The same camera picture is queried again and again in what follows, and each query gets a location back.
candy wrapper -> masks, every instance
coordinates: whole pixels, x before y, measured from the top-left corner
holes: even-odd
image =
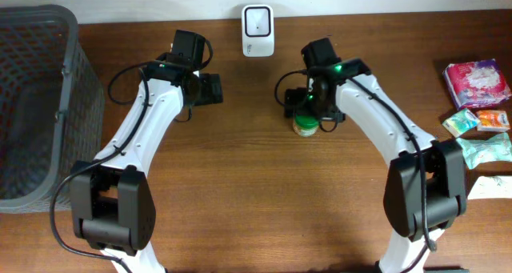
[[[443,76],[458,110],[494,106],[512,96],[494,59],[450,64]]]
[[[478,164],[508,161],[512,162],[512,144],[507,133],[497,134],[488,140],[465,140],[457,138],[462,147],[466,165],[474,169]]]
[[[510,130],[509,119],[504,110],[481,110],[477,112],[480,124],[477,130],[505,132]]]
[[[455,137],[475,128],[480,120],[469,109],[464,109],[449,117],[442,125]]]

white paper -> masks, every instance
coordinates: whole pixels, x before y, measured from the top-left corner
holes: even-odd
[[[512,199],[512,176],[478,177],[468,199]]]

gray plastic basket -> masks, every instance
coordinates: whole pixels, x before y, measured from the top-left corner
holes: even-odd
[[[0,9],[0,212],[48,211],[74,162],[99,151],[104,102],[68,9]],[[69,209],[68,188],[59,196]]]

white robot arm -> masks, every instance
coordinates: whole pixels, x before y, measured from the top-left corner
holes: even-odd
[[[328,38],[311,42],[301,53],[306,70],[292,73],[307,75],[308,84],[286,91],[286,116],[338,122],[346,114],[358,124],[389,167],[384,209],[393,232],[375,271],[423,272],[434,241],[466,211],[462,150],[454,140],[440,143],[416,126],[386,96],[366,64],[342,62]],[[428,182],[426,172],[433,173]]]
[[[205,45],[210,57],[203,62]],[[50,225],[63,248],[110,260],[119,272],[166,272],[150,243],[156,210],[146,176],[163,135],[184,106],[189,107],[190,119],[192,106],[222,102],[218,75],[199,74],[212,56],[211,45],[204,37],[177,30],[170,53],[126,68],[114,77],[109,89],[120,74],[139,67],[142,82],[114,137],[93,162],[77,161],[72,174],[58,185],[52,197]],[[74,233],[103,255],[69,247],[58,234],[54,206],[58,192],[67,183]]]
[[[375,76],[360,74],[354,77],[356,81],[369,89],[374,94],[390,105],[396,111],[409,130],[417,136],[417,141],[422,151],[432,147],[434,136],[426,133],[416,126],[403,112],[386,96],[382,88],[378,85]],[[415,153],[414,146],[408,142],[408,136],[404,132],[397,119],[386,110],[381,104],[375,102],[373,97],[368,95],[353,82],[347,81],[338,86],[336,90],[336,106],[338,109],[350,116],[368,139],[377,147],[377,150],[384,158],[387,166],[391,160],[396,159],[404,152]],[[437,240],[444,232],[443,229],[436,229],[430,233],[433,240]],[[417,241],[410,241],[407,237],[402,237],[396,231],[391,233],[390,245],[386,253],[379,261],[380,270],[383,273],[402,272],[421,255],[421,260],[410,268],[411,273],[422,273],[423,265],[430,251],[421,254],[425,246],[425,240],[421,238]]]
[[[150,107],[146,116],[135,133],[132,142],[126,149],[115,158],[103,163],[104,167],[123,170],[128,166],[135,166],[138,171],[144,172],[147,176],[150,169],[151,160],[156,152],[162,137],[169,127],[170,123],[179,114],[183,108],[182,88],[171,86],[169,81],[150,79],[148,81],[150,89]],[[106,147],[100,151],[95,159],[102,159],[112,154],[119,140],[125,140],[132,131],[138,116],[141,114],[142,105],[145,102],[144,96],[146,90],[143,83],[139,85],[138,97],[134,105],[123,121],[121,127],[114,137],[108,142]],[[144,249],[137,251],[135,256],[130,256],[124,251],[115,250],[106,247],[102,250],[104,255],[120,258],[133,273],[135,272],[154,272],[165,273],[166,269],[157,261],[153,246],[149,242]],[[126,270],[116,262],[112,262],[118,272],[125,273]]]

wooden surface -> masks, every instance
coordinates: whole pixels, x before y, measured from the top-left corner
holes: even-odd
[[[342,58],[362,58],[390,98],[441,140],[450,135],[439,120],[454,112],[440,78],[450,60],[496,58],[512,80],[510,10],[279,18],[269,58],[242,55],[239,20],[88,25],[80,42],[107,84],[122,68],[169,50],[176,29],[212,42],[205,72],[222,76],[224,103],[194,108],[190,122],[172,125],[150,169],[158,214],[152,243],[174,271],[346,270],[371,266],[385,252],[387,168],[372,143],[349,118],[332,134],[298,137],[274,101],[278,78],[303,68],[308,42],[330,36]],[[115,95],[133,95],[135,73],[122,80]],[[510,116],[510,102],[505,108]],[[128,110],[106,102],[103,144]],[[469,172],[469,186],[479,175],[512,175],[512,163],[481,165]],[[469,201],[427,265],[510,271],[511,206]],[[114,272],[108,262],[61,249],[48,214],[0,219],[1,272]],[[58,213],[58,227],[70,245],[88,250],[72,235],[69,212]]]

